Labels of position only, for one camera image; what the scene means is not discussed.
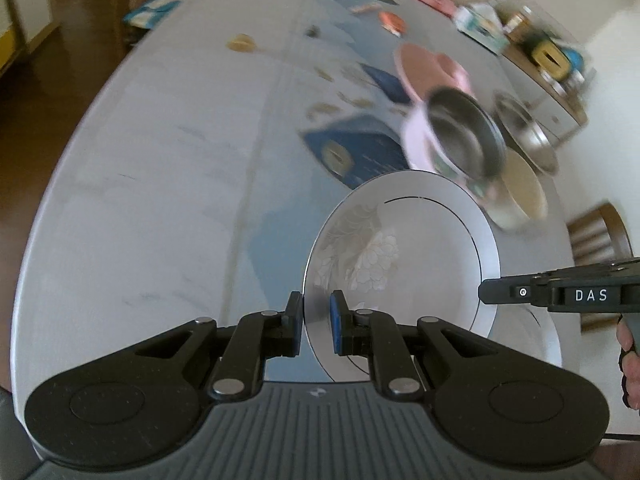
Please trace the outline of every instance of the chair backrest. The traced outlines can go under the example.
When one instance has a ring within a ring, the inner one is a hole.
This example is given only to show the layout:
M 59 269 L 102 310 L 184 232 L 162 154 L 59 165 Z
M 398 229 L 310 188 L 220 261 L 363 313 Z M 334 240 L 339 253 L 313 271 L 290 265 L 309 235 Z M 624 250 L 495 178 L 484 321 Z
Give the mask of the chair backrest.
M 616 208 L 609 202 L 567 225 L 577 266 L 631 258 L 631 242 Z

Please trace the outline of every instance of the shelf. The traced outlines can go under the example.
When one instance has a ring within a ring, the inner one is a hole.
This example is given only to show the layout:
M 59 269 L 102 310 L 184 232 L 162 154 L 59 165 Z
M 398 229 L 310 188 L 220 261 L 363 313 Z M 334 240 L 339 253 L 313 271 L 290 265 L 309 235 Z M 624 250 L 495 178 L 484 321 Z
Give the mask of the shelf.
M 584 107 L 579 102 L 575 102 L 573 100 L 569 101 L 564 96 L 561 96 L 556 92 L 554 88 L 542 78 L 538 69 L 532 62 L 530 62 L 529 58 L 523 51 L 514 45 L 510 45 L 503 51 L 502 55 L 532 78 L 533 81 L 538 83 L 546 93 L 555 99 L 558 104 L 560 104 L 561 107 L 574 118 L 579 126 L 587 124 L 589 120 Z

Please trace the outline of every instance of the pink bowl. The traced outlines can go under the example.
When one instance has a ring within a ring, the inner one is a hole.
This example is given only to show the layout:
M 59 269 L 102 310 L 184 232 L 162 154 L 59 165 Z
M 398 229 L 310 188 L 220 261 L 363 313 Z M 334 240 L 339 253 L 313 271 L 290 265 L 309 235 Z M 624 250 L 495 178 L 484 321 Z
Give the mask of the pink bowl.
M 451 86 L 473 96 L 468 73 L 446 54 L 434 54 L 413 43 L 404 43 L 394 52 L 396 70 L 404 90 L 414 103 L 438 86 Z

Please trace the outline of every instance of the finger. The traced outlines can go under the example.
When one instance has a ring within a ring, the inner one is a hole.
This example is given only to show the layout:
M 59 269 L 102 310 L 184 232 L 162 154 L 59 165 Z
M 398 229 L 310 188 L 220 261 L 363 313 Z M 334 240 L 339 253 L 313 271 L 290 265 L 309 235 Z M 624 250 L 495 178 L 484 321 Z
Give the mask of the finger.
M 634 410 L 640 408 L 640 381 L 626 381 L 626 392 L 628 393 L 627 402 Z
M 622 373 L 631 381 L 640 381 L 640 357 L 635 352 L 629 352 L 622 358 Z
M 634 344 L 634 337 L 631 335 L 631 330 L 629 330 L 624 319 L 618 323 L 616 328 L 616 337 L 625 352 L 631 350 L 631 347 Z

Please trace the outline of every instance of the cable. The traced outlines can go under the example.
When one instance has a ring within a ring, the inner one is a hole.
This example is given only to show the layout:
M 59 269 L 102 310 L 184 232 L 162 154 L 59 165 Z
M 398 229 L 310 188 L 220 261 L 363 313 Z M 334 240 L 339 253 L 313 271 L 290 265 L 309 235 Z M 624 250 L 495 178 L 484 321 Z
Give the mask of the cable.
M 640 442 L 640 435 L 626 433 L 605 433 L 603 439 L 610 440 L 628 440 L 629 442 Z

